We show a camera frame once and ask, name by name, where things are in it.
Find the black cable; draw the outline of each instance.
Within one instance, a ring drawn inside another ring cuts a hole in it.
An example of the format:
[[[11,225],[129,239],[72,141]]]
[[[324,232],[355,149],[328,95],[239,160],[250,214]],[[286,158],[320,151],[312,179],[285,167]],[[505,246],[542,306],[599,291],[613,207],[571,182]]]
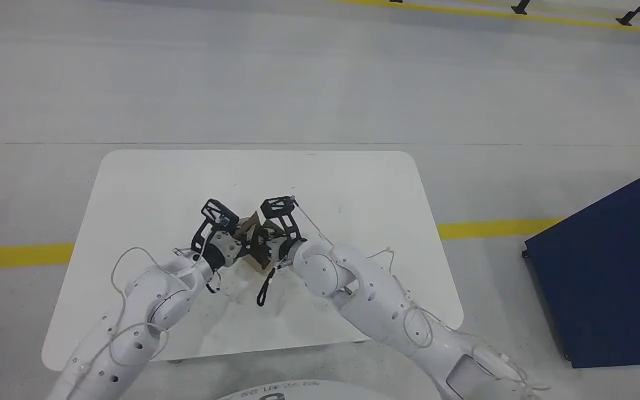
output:
[[[269,275],[267,275],[267,279],[265,279],[264,283],[262,284],[262,288],[260,288],[260,292],[258,293],[258,297],[256,299],[258,307],[264,306],[264,302],[267,300],[267,290],[269,289],[269,284],[271,283],[271,279],[273,279],[273,275],[275,275],[275,273],[276,269],[272,268],[269,272]]]

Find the black post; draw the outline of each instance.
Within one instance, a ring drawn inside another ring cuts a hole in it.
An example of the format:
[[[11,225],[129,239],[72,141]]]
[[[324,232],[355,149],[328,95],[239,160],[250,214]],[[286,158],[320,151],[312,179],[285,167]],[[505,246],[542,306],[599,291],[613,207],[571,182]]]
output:
[[[616,18],[616,21],[620,22],[620,25],[631,26],[631,19],[636,16],[637,13],[640,12],[640,7],[636,8],[635,11],[629,11],[622,18]]]
[[[527,12],[524,9],[527,8],[530,1],[531,0],[520,0],[520,4],[518,4],[517,6],[511,6],[511,9],[516,14],[527,15]]]

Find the robot forearm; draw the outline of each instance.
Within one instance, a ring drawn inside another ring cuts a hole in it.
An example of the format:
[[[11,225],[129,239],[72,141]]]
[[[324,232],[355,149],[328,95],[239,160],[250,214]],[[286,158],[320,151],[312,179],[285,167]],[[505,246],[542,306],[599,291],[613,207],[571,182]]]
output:
[[[105,313],[71,355],[49,400],[115,400],[166,345],[161,338],[185,316],[210,278],[189,252],[130,282],[124,304]]]
[[[489,398],[524,398],[527,388],[505,359],[419,308],[393,275],[358,250],[307,242],[297,249],[293,270],[354,327],[411,359],[443,400],[484,399],[486,390]],[[343,289],[354,280],[357,289]]]

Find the white cable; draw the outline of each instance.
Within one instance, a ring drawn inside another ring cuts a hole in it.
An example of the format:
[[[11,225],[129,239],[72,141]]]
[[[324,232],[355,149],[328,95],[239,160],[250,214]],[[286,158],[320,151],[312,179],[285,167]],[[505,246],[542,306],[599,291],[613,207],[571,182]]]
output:
[[[133,325],[129,325],[128,327],[126,327],[125,329],[123,329],[122,331],[119,331],[119,327],[120,327],[120,323],[122,322],[122,317],[124,316],[124,312],[126,309],[126,305],[127,305],[127,298],[124,294],[124,292],[116,285],[115,283],[115,273],[116,273],[116,269],[118,268],[118,265],[120,264],[120,261],[122,261],[122,259],[124,258],[124,256],[126,256],[128,253],[130,253],[133,250],[140,250],[143,253],[145,253],[147,255],[147,257],[149,257],[149,259],[151,260],[151,262],[153,263],[153,265],[158,268],[160,271],[162,271],[163,273],[171,276],[173,278],[173,275],[171,275],[170,273],[168,273],[167,271],[165,271],[160,264],[158,264],[158,262],[155,260],[155,258],[153,258],[153,256],[144,248],[142,247],[131,247],[127,250],[125,250],[120,257],[118,257],[118,260],[116,261],[116,263],[113,265],[113,269],[111,270],[111,286],[114,288],[114,290],[120,295],[120,299],[122,300],[122,306],[120,307],[120,313],[118,314],[118,319],[116,321],[116,325],[115,325],[115,329],[113,330],[113,333],[111,334],[111,337],[109,338],[109,341],[107,343],[105,343],[104,346],[102,346],[100,348],[100,350],[98,350],[96,352],[96,354],[91,358],[91,360],[89,360],[89,362],[87,364],[84,364],[83,367],[85,367],[86,369],[83,369],[82,373],[80,374],[80,376],[78,377],[78,379],[76,380],[76,382],[73,385],[73,388],[71,388],[71,390],[69,391],[69,394],[67,394],[66,400],[70,400],[71,396],[75,393],[75,391],[77,390],[78,386],[80,386],[80,384],[84,381],[84,379],[88,376],[89,372],[91,371],[91,369],[93,368],[93,364],[95,363],[95,361],[98,359],[98,357],[100,356],[100,354],[102,354],[102,352],[105,349],[109,349],[109,357],[111,358],[111,360],[119,366],[135,366],[135,365],[141,365],[144,363],[147,363],[149,361],[151,361],[152,359],[154,359],[156,356],[158,356],[158,354],[160,354],[160,352],[162,352],[165,347],[167,347],[167,344],[169,343],[169,331],[167,331],[166,329],[164,329],[163,327],[156,325],[154,323],[151,322],[140,322],[137,324],[133,324]],[[164,341],[164,345],[161,346],[159,348],[158,351],[156,351],[149,359],[141,362],[140,364],[132,364],[132,365],[127,365],[127,364],[122,364],[120,362],[118,362],[114,357],[113,357],[113,351],[112,351],[112,345],[113,342],[119,338],[122,334],[124,334],[125,332],[128,332],[130,329],[133,329],[137,326],[150,326],[152,328],[157,329],[158,331],[160,331],[161,333],[165,333],[166,334],[166,339]]]
[[[405,294],[405,297],[408,297],[407,295],[409,294],[409,291],[406,290],[402,284],[400,283],[400,281],[398,280],[398,278],[393,275],[393,277],[395,278],[396,283],[398,284],[398,286],[400,287],[400,289],[402,290],[402,292]],[[440,326],[442,326],[444,329],[446,329],[449,332],[454,332],[457,333],[459,335],[465,335],[465,336],[469,336],[469,337],[473,337],[475,339],[477,339],[478,341],[481,342],[482,345],[484,345],[484,347],[486,349],[488,349],[490,352],[492,352],[497,358],[501,359],[507,366],[509,366],[520,378],[518,379],[511,379],[507,376],[503,376],[503,377],[499,377],[496,376],[495,374],[489,372],[482,364],[480,364],[480,362],[478,361],[477,357],[476,357],[476,349],[478,347],[480,347],[480,345],[474,345],[471,348],[471,358],[473,359],[473,361],[476,363],[476,365],[478,365],[478,367],[480,368],[480,370],[484,373],[486,373],[487,375],[491,376],[492,378],[496,379],[496,380],[503,380],[503,379],[507,379],[510,380],[512,382],[515,383],[520,383],[522,385],[524,385],[527,389],[532,390],[532,391],[536,391],[536,392],[541,392],[541,391],[545,391],[545,390],[549,390],[551,389],[550,386],[538,386],[538,385],[534,385],[532,383],[529,382],[529,377],[527,376],[527,373],[520,368],[520,366],[518,364],[516,364],[514,361],[511,360],[511,358],[509,358],[507,355],[505,355],[504,353],[499,352],[498,350],[496,350],[495,348],[493,348],[489,343],[487,343],[486,340],[482,339],[479,336],[473,335],[471,333],[467,333],[467,332],[462,332],[459,331],[457,329],[454,329],[452,327],[450,327],[449,325],[445,324],[444,322],[442,322],[442,320],[438,317],[436,317],[431,311],[427,310],[426,308],[421,307],[415,300],[413,300],[413,298],[409,298],[409,302],[411,303],[411,307],[409,307],[409,309],[407,310],[407,312],[404,315],[404,319],[403,319],[403,329],[404,329],[404,333],[407,337],[407,339],[409,339],[409,341],[414,344],[418,349],[423,349],[423,348],[427,348],[429,347],[432,343],[433,343],[433,327],[431,326],[431,321],[429,320],[429,318],[433,319],[434,321],[436,321]],[[409,311],[411,311],[412,309],[417,309],[420,311],[421,315],[424,317],[425,322],[427,323],[427,326],[429,328],[429,334],[428,336],[430,337],[429,341],[427,343],[418,343],[408,332],[407,330],[407,316],[409,315]]]
[[[379,252],[377,252],[376,254],[372,254],[372,255],[370,255],[370,256],[369,256],[369,257],[367,257],[367,258],[374,258],[374,257],[376,257],[376,256],[379,256],[379,255],[380,255],[380,254],[382,254],[382,253],[390,253],[390,254],[391,254],[391,261],[389,261],[389,273],[391,274],[391,267],[393,266],[393,259],[396,257],[396,252],[395,252],[395,251],[393,251],[393,250],[391,249],[391,247],[387,247],[387,248],[386,248],[386,249],[384,249],[384,250],[380,250],[380,251],[379,251]]]
[[[324,233],[322,233],[322,231],[320,230],[320,228],[318,227],[318,225],[316,225],[315,222],[313,222],[313,220],[307,215],[306,212],[304,212],[304,210],[302,209],[302,207],[300,207],[300,204],[298,204],[298,202],[296,201],[296,206],[298,206],[298,210],[300,210],[300,212],[302,214],[304,214],[305,218],[307,220],[309,220],[309,222],[311,222],[311,225],[313,225],[314,228],[316,228],[316,230],[318,231],[318,234],[320,235],[321,238],[323,238],[324,240],[326,240],[332,247],[333,247],[333,243],[331,242],[331,240],[329,240],[328,237],[326,237],[324,235]]]

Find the navy blue panel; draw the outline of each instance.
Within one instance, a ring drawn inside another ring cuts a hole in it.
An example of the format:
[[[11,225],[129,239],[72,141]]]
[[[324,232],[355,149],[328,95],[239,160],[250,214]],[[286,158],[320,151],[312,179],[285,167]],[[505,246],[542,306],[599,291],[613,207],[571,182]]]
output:
[[[640,180],[526,245],[573,367],[640,364]]]

